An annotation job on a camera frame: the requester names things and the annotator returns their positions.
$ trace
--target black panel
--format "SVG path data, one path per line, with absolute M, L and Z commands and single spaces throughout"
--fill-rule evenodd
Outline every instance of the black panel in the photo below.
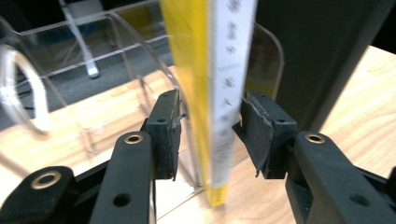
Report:
M 124 7 L 142 1 L 143 0 L 101 0 L 101 3 L 104 10 L 110 10 L 112 8 Z
M 373 46 L 396 54 L 396 7 L 390 12 L 373 41 Z
M 283 45 L 277 103 L 299 124 L 318 130 L 394 0 L 260 1 L 257 21 Z
M 64 21 L 57 0 L 1 0 L 0 16 L 17 32 Z

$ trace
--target white cable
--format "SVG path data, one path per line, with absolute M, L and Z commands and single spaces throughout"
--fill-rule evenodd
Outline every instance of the white cable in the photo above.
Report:
M 35 123 L 23 108 L 16 90 L 16 65 L 22 70 L 33 91 Z M 37 71 L 17 50 L 8 45 L 0 46 L 0 100 L 8 116 L 16 123 L 40 134 L 50 130 L 46 89 Z
M 82 50 L 82 57 L 84 58 L 87 67 L 88 76 L 90 76 L 90 78 L 99 77 L 99 70 L 96 67 L 96 63 L 92 57 L 91 52 L 88 50 L 88 47 L 84 42 L 84 39 L 82 38 L 81 32 L 77 28 L 76 23 L 69 12 L 69 8 L 67 7 L 67 4 L 64 2 L 64 0 L 59 0 L 59 4 L 61 5 L 66 20 L 68 21 L 68 26 L 70 30 L 72 31 L 73 35 L 76 37 L 79 47 Z

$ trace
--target ruler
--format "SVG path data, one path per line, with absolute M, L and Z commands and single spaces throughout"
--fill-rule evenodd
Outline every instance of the ruler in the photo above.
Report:
M 207 199 L 226 200 L 257 0 L 161 0 Z
M 227 184 L 233 159 L 231 127 L 236 123 L 245 86 L 257 0 L 211 2 L 211 186 L 218 189 Z M 221 201 L 222 197 L 215 198 L 215 203 Z

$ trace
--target wooden surface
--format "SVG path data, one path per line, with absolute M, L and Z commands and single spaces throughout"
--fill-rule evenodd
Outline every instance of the wooden surface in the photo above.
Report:
M 351 161 L 388 176 L 396 165 L 396 56 L 368 48 L 324 124 Z M 295 223 L 284 180 L 255 178 L 250 159 L 232 169 L 226 204 L 210 208 L 199 193 L 164 223 Z

